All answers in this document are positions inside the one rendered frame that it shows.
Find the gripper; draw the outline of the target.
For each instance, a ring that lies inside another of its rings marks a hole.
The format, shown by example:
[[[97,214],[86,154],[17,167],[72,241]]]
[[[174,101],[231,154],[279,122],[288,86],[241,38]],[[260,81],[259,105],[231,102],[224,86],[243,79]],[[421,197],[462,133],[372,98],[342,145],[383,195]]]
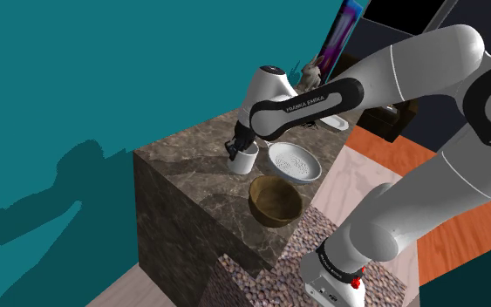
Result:
[[[234,139],[224,143],[228,158],[234,160],[238,151],[248,149],[256,138],[256,134],[247,126],[237,121],[235,124]]]

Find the white cup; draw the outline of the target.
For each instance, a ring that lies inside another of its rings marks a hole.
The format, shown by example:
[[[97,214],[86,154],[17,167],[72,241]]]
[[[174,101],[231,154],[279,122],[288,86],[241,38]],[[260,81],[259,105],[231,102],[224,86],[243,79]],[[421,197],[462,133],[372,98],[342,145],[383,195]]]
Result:
[[[228,169],[234,174],[248,174],[255,164],[259,147],[254,141],[246,150],[238,151],[233,160],[227,160]]]

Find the brown wooden bowl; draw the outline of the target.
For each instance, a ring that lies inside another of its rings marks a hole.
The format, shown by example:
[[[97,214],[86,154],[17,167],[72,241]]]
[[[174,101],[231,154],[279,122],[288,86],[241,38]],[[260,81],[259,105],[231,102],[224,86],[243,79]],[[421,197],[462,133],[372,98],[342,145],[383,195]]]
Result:
[[[256,177],[249,186],[249,210],[265,227],[281,228],[298,219],[304,204],[289,182],[274,175]]]

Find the white colander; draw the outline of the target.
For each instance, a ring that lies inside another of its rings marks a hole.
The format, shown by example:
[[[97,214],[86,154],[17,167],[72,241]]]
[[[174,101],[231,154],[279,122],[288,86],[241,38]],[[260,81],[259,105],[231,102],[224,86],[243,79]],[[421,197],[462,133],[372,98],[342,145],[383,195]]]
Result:
[[[266,141],[269,166],[288,181],[308,184],[322,174],[322,166],[308,150],[289,142]]]

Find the white plate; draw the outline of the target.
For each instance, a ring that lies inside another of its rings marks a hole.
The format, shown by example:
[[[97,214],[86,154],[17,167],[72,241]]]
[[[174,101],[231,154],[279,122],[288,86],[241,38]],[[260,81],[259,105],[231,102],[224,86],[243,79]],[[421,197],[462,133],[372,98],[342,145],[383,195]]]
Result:
[[[325,125],[339,131],[345,131],[349,128],[349,123],[345,119],[337,115],[331,115],[329,117],[322,118],[320,119],[320,121],[323,122]]]

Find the grey rabbit figure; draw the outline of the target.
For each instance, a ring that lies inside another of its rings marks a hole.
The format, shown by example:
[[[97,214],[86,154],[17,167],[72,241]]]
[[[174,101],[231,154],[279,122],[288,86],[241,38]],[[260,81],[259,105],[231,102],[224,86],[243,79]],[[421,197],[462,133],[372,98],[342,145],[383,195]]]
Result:
[[[307,92],[309,90],[315,89],[320,85],[321,82],[321,71],[318,67],[323,61],[324,56],[316,55],[308,64],[306,64],[302,72],[302,77],[297,84],[297,89],[302,92]]]

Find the dark cabinet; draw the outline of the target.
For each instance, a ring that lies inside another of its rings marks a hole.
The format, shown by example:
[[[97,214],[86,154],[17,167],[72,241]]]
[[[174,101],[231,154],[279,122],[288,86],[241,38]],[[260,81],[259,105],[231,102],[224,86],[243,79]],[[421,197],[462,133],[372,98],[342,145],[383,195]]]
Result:
[[[418,109],[419,101],[416,99],[366,109],[361,114],[357,126],[393,143],[416,116]]]

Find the purple wall picture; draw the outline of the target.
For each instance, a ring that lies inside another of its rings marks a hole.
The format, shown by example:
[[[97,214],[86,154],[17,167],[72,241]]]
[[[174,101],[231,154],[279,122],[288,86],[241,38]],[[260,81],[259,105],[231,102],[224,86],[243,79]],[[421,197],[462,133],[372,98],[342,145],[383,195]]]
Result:
[[[363,9],[363,6],[356,0],[343,0],[331,29],[318,53],[318,56],[323,58],[317,65],[321,72],[320,78],[322,85],[328,81],[349,36],[352,34],[358,19],[362,15]]]

